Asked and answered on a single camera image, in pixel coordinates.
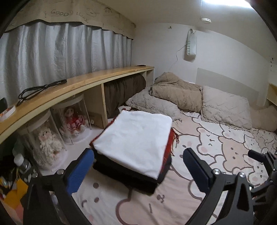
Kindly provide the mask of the white garment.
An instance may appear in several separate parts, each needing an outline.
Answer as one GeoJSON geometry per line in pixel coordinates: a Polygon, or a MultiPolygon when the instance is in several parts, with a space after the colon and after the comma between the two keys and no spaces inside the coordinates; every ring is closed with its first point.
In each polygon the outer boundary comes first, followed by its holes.
{"type": "Polygon", "coordinates": [[[110,160],[158,179],[171,126],[169,116],[123,110],[92,146],[110,160]]]}

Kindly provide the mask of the pink bear pattern bedsheet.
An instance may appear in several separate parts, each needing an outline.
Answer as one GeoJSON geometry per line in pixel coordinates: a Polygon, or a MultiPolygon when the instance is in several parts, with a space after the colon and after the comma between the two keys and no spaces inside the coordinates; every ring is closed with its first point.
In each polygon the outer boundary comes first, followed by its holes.
{"type": "Polygon", "coordinates": [[[276,152],[276,134],[204,122],[184,112],[164,181],[151,195],[90,170],[73,195],[90,224],[252,224],[248,185],[263,184],[264,164],[250,150],[276,152]]]}

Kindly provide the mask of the white doll in case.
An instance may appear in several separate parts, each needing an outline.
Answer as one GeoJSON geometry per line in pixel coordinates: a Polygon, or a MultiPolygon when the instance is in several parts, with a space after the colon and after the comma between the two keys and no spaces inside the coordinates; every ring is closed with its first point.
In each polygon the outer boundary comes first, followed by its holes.
{"type": "Polygon", "coordinates": [[[50,162],[57,161],[63,150],[63,144],[57,135],[52,133],[50,128],[43,126],[38,130],[38,138],[40,140],[40,149],[44,152],[46,158],[50,162]]]}

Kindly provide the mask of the small white bottle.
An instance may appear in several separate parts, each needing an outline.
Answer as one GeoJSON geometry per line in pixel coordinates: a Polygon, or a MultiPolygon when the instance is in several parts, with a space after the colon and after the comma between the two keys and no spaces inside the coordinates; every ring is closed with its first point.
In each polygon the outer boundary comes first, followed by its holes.
{"type": "Polygon", "coordinates": [[[14,163],[19,168],[19,172],[25,174],[30,168],[30,162],[23,157],[22,154],[17,154],[14,158],[14,163]]]}

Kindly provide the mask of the black folded garment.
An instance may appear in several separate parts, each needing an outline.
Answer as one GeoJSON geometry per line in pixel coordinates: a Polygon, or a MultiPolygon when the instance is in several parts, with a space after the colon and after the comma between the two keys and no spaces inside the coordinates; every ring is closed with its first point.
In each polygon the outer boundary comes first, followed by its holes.
{"type": "Polygon", "coordinates": [[[116,181],[123,183],[129,189],[137,189],[139,191],[153,194],[164,178],[171,165],[171,151],[165,150],[162,169],[157,179],[140,174],[122,165],[110,160],[106,156],[99,154],[97,150],[93,150],[95,162],[93,168],[116,181]]]}

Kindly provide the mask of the doll in red dress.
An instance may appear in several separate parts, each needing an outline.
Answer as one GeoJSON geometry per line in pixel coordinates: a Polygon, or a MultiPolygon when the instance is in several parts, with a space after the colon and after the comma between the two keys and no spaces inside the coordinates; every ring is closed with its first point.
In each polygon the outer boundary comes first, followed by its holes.
{"type": "Polygon", "coordinates": [[[78,136],[85,130],[87,120],[83,115],[79,115],[74,108],[67,108],[64,115],[66,120],[66,129],[69,131],[71,136],[78,136]]]}

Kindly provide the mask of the beige quilted pillow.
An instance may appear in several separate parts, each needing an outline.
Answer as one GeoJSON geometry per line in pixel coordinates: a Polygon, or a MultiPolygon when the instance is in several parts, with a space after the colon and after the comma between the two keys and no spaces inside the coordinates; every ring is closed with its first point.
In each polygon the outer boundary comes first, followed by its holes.
{"type": "Polygon", "coordinates": [[[201,119],[243,130],[252,129],[248,100],[209,86],[202,88],[201,119]]]}
{"type": "Polygon", "coordinates": [[[150,95],[151,86],[136,93],[126,101],[126,105],[147,113],[160,113],[178,120],[181,118],[179,108],[170,101],[150,95]]]}

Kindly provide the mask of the red plaid scarf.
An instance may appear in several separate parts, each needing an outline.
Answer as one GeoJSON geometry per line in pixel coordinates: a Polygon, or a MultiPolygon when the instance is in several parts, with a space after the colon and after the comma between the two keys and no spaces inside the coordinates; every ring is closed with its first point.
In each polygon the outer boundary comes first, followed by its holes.
{"type": "MultiPolygon", "coordinates": [[[[99,138],[99,136],[114,122],[115,118],[113,118],[108,125],[104,128],[104,130],[97,135],[94,139],[91,140],[91,142],[89,143],[89,146],[94,149],[93,143],[96,139],[99,138]]],[[[173,144],[174,141],[177,141],[177,143],[179,143],[179,135],[173,130],[173,128],[171,128],[170,133],[169,133],[169,139],[165,148],[165,152],[163,155],[163,162],[162,162],[162,168],[160,170],[160,172],[162,172],[165,169],[165,165],[167,163],[167,160],[169,159],[169,157],[172,155],[173,152],[173,144]]]]}

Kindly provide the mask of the tape roll on shelf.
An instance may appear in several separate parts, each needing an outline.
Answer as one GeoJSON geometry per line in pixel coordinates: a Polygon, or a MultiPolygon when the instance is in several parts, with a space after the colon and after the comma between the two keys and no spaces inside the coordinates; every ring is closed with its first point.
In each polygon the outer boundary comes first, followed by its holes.
{"type": "Polygon", "coordinates": [[[9,118],[14,112],[16,111],[16,107],[13,105],[0,114],[0,122],[5,121],[7,118],[9,118]]]}

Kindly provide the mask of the wooden bedside shelf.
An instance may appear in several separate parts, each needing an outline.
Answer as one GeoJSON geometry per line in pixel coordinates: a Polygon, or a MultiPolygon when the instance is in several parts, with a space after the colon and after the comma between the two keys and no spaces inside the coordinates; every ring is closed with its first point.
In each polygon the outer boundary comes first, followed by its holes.
{"type": "Polygon", "coordinates": [[[151,66],[101,70],[69,78],[65,84],[50,87],[17,106],[15,112],[1,122],[1,172],[7,172],[15,166],[10,156],[14,146],[9,136],[21,126],[40,113],[50,109],[50,107],[74,95],[83,93],[84,97],[92,97],[92,101],[87,103],[87,106],[91,112],[101,115],[101,128],[104,128],[108,123],[104,83],[135,74],[141,74],[147,85],[151,85],[154,82],[154,67],[151,66]]]}

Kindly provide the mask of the beige crumpled quilt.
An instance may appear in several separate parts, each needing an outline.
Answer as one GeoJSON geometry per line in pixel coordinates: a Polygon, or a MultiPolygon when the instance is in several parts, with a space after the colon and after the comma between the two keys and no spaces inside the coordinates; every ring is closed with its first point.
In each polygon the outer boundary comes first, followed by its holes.
{"type": "Polygon", "coordinates": [[[201,112],[202,87],[186,82],[171,72],[157,77],[150,88],[150,95],[177,105],[182,111],[201,112]]]}

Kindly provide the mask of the grey curtain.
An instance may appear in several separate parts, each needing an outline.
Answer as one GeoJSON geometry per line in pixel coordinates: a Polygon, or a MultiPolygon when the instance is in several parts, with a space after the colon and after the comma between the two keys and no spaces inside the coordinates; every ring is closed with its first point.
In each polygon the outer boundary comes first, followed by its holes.
{"type": "Polygon", "coordinates": [[[27,88],[131,65],[132,40],[78,23],[34,22],[1,37],[1,98],[27,88]]]}

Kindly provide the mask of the white ceiling smoke detector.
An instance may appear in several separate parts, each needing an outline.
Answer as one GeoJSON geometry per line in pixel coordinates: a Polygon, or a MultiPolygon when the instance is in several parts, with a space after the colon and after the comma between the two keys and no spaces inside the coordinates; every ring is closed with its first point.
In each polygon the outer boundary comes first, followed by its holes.
{"type": "Polygon", "coordinates": [[[210,24],[212,21],[209,18],[206,17],[201,17],[200,18],[201,22],[205,23],[205,24],[210,24]]]}

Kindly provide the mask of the beige curtain valance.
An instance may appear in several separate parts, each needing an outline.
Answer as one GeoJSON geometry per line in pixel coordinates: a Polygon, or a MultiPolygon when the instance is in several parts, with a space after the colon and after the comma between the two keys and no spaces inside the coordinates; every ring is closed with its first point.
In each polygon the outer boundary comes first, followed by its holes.
{"type": "Polygon", "coordinates": [[[16,14],[6,31],[36,20],[47,23],[78,22],[111,30],[130,39],[134,38],[136,28],[124,15],[99,1],[59,0],[28,2],[16,14]]]}

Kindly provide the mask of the white wall power strip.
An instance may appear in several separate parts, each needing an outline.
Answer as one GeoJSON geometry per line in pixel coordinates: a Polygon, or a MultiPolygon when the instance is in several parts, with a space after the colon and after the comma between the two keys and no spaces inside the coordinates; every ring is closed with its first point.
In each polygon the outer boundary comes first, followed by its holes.
{"type": "Polygon", "coordinates": [[[193,29],[190,29],[187,34],[185,44],[185,60],[191,61],[197,55],[197,38],[193,29]]]}

